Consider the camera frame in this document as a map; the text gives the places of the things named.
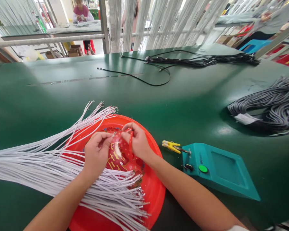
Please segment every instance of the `red wire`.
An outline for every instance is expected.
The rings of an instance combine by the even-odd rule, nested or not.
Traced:
[[[129,153],[132,155],[132,160],[134,160],[134,154],[133,154],[133,149],[132,149],[132,139],[134,136],[134,131],[131,131],[131,138],[129,139]]]

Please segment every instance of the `wire bundle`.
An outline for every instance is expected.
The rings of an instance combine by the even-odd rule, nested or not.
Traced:
[[[102,107],[100,103],[86,119],[83,119],[91,103],[87,104],[82,116],[71,128],[34,143],[1,150],[0,180],[16,182],[56,196],[84,166],[83,161],[64,155],[84,157],[84,152],[69,150],[68,147],[91,136],[104,119],[114,116],[117,109],[107,107],[98,112]],[[78,141],[74,140],[95,124],[98,124],[97,128],[89,135]],[[70,136],[64,142],[56,145],[68,135]],[[131,187],[141,177],[142,175],[135,175],[132,171],[104,169],[98,180],[88,189],[80,205],[107,217],[124,231],[145,231],[147,229],[143,226],[142,219],[148,217],[148,214],[142,210],[147,204],[144,202],[144,192],[141,187]]]
[[[260,118],[248,112],[264,109]],[[234,118],[251,129],[271,134],[289,134],[289,78],[281,77],[270,88],[242,97],[228,106]]]
[[[232,64],[241,64],[241,63],[247,63],[254,66],[257,66],[260,62],[255,59],[253,55],[247,54],[247,53],[238,53],[236,55],[202,55],[197,54],[193,52],[188,52],[197,55],[195,58],[191,59],[171,59],[171,58],[163,58],[163,57],[156,57],[153,58],[152,56],[148,56],[145,58],[146,62],[151,63],[158,63],[158,64],[171,64],[166,68],[172,67],[172,66],[189,66],[194,68],[200,68],[200,67],[206,67],[211,66],[217,63],[232,63]]]

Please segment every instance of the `hand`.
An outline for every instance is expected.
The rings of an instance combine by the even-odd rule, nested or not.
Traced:
[[[268,21],[269,19],[271,19],[271,12],[265,12],[261,15],[261,22],[266,22]]]
[[[155,155],[152,149],[149,146],[147,137],[145,135],[144,130],[142,130],[137,124],[135,123],[128,123],[122,128],[122,138],[129,143],[131,138],[130,131],[126,131],[126,129],[132,128],[134,130],[134,137],[132,138],[132,149],[133,153],[142,159],[144,162],[150,159],[150,156]]]
[[[84,147],[85,162],[82,172],[90,185],[97,180],[107,164],[111,140],[111,133],[96,132]]]

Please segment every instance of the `white sleeve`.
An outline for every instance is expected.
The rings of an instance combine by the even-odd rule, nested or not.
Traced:
[[[245,229],[241,226],[233,226],[231,229],[228,229],[227,231],[248,231],[248,229]]]
[[[87,21],[94,21],[94,17],[93,17],[93,15],[91,14],[90,11],[88,12]]]
[[[73,13],[73,23],[76,23],[78,20],[77,20],[77,15],[75,13]]]

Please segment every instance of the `black cable bundle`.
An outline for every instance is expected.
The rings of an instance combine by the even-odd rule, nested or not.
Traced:
[[[190,53],[193,55],[197,55],[197,57],[195,58],[191,58],[191,59],[170,59],[170,58],[163,58],[163,57],[156,57],[153,58],[154,56],[158,56],[158,55],[162,55],[162,54],[168,54],[168,53],[172,53],[172,52],[186,52],[186,53]],[[139,60],[139,61],[143,61],[145,64],[149,64],[149,65],[153,65],[156,66],[159,69],[159,71],[166,71],[169,75],[169,80],[162,83],[162,84],[151,84],[148,83],[132,74],[128,74],[128,73],[124,73],[124,72],[118,72],[118,71],[112,71],[112,70],[107,70],[107,69],[103,69],[103,68],[97,68],[99,70],[102,71],[108,71],[108,72],[113,72],[113,73],[119,73],[119,74],[125,74],[125,75],[129,75],[131,77],[134,77],[150,86],[162,86],[165,85],[166,83],[168,83],[171,79],[171,73],[168,70],[169,67],[172,66],[189,66],[189,67],[194,67],[194,68],[201,68],[201,67],[206,67],[206,66],[210,66],[210,65],[214,65],[216,63],[233,63],[233,64],[242,64],[242,63],[248,63],[254,66],[257,66],[260,61],[258,61],[257,59],[255,59],[255,57],[251,54],[247,54],[247,53],[239,53],[236,55],[202,55],[202,54],[198,54],[198,53],[194,53],[191,51],[186,51],[186,50],[173,50],[173,51],[168,51],[168,52],[163,52],[163,53],[159,53],[156,55],[152,55],[152,56],[148,56],[145,59],[139,59],[139,58],[133,58],[133,57],[128,57],[128,56],[121,56],[121,58],[129,58],[129,59],[135,59],[135,60]],[[163,67],[157,64],[171,64],[170,66],[167,67]]]
[[[248,111],[264,109],[260,118]],[[289,134],[289,78],[281,77],[270,88],[242,97],[228,110],[234,118],[249,128],[270,134]]]
[[[260,61],[256,60],[253,55],[247,53],[238,53],[236,55],[201,55],[189,51],[184,50],[176,50],[176,51],[183,51],[192,53],[197,55],[198,57],[192,59],[171,59],[171,58],[163,58],[163,57],[156,57],[148,56],[145,58],[147,63],[158,63],[158,64],[171,64],[171,66],[189,66],[194,68],[206,67],[210,65],[214,65],[216,63],[232,63],[232,64],[241,64],[241,63],[248,63],[254,66],[257,66]]]

